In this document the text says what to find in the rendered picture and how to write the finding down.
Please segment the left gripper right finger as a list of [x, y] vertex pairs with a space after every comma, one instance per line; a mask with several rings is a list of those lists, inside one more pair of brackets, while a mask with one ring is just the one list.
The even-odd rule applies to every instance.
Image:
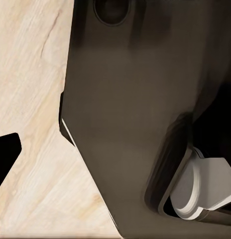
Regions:
[[223, 133], [220, 141], [219, 150], [231, 167], [231, 133]]

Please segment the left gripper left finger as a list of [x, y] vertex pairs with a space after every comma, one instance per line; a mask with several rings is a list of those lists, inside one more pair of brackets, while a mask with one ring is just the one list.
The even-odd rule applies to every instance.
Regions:
[[17, 132], [0, 136], [0, 186], [22, 151]]

